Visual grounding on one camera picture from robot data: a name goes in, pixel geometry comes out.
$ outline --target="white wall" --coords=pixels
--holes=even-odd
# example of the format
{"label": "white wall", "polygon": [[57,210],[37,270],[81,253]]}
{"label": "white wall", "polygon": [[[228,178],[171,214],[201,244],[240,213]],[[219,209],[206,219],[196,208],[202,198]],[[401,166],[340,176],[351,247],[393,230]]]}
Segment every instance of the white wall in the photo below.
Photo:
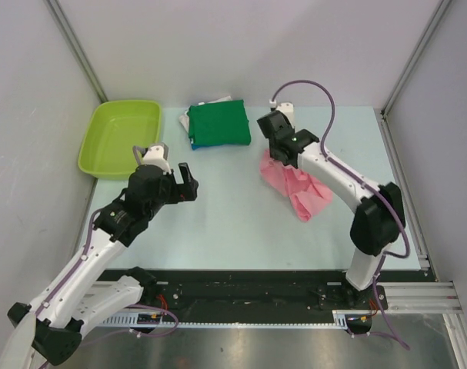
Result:
{"label": "white wall", "polygon": [[[320,81],[339,105],[380,108],[439,0],[61,0],[110,99],[183,106],[225,94],[265,105]],[[286,92],[298,105],[322,93]]]}
{"label": "white wall", "polygon": [[432,261],[467,317],[467,0],[452,6],[389,119]]}
{"label": "white wall", "polygon": [[41,0],[0,0],[0,353],[6,313],[74,251],[92,180],[76,164],[97,100]]}

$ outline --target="shiny metal surface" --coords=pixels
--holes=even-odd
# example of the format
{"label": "shiny metal surface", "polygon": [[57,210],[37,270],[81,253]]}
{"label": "shiny metal surface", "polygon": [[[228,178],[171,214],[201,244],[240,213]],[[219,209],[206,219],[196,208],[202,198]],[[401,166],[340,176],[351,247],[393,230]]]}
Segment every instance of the shiny metal surface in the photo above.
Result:
{"label": "shiny metal surface", "polygon": [[[380,337],[351,339],[339,330],[181,329],[164,338],[115,335],[80,348],[60,368],[457,368],[441,315],[391,320],[410,351]],[[385,329],[380,317],[373,329]],[[98,328],[88,339],[109,331]]]}

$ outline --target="folded green towel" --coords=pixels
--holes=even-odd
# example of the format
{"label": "folded green towel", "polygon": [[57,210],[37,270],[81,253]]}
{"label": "folded green towel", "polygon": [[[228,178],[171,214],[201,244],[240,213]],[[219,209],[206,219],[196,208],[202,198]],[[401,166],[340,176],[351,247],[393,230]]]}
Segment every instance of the folded green towel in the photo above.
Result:
{"label": "folded green towel", "polygon": [[191,106],[188,136],[194,145],[249,145],[249,120],[243,100]]}

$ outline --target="lime green plastic bin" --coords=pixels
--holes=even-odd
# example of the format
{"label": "lime green plastic bin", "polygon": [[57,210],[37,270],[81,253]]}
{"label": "lime green plastic bin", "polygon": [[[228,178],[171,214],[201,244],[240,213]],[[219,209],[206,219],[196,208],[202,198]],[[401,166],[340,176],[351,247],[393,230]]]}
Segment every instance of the lime green plastic bin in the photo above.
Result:
{"label": "lime green plastic bin", "polygon": [[125,180],[137,164],[132,146],[159,140],[162,109],[146,100],[110,101],[98,106],[79,152],[79,168],[96,178]]}

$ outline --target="pink cloth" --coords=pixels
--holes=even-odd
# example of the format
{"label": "pink cloth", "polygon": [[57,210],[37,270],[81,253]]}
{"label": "pink cloth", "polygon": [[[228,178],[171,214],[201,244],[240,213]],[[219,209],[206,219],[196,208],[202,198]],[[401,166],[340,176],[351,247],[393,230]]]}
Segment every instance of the pink cloth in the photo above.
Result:
{"label": "pink cloth", "polygon": [[296,214],[302,221],[317,215],[332,201],[332,191],[317,178],[293,166],[284,166],[264,151],[260,170],[262,178],[283,196],[289,196]]}

